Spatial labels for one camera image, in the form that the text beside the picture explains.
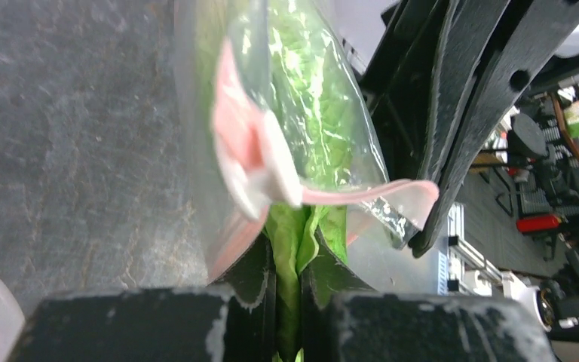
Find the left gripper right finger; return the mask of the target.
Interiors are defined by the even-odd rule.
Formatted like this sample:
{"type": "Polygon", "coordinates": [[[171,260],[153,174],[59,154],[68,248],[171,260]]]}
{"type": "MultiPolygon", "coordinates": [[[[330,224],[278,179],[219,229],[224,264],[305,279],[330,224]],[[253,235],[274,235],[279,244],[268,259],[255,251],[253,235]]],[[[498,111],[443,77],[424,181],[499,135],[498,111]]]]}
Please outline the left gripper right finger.
{"type": "Polygon", "coordinates": [[[482,296],[382,293],[315,235],[302,272],[306,361],[553,361],[546,333],[518,303],[482,296]]]}

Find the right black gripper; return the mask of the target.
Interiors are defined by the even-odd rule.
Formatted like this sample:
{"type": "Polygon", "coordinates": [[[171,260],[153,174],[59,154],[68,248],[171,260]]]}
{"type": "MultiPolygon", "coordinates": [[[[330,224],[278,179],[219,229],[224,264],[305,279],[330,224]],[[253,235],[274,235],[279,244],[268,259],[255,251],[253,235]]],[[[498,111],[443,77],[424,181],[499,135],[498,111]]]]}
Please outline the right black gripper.
{"type": "Polygon", "coordinates": [[[392,1],[363,98],[392,179],[430,179],[440,196],[410,241],[435,244],[468,169],[523,93],[579,82],[579,1],[392,1]]]}

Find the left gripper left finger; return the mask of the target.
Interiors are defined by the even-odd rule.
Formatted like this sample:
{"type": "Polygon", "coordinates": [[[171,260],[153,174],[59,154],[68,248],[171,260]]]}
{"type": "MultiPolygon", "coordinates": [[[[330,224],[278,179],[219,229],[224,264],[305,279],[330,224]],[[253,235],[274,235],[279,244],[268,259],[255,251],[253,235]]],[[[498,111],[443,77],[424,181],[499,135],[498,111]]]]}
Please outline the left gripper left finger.
{"type": "Polygon", "coordinates": [[[206,287],[86,290],[44,299],[11,361],[269,361],[276,274],[264,237],[206,287]]]}

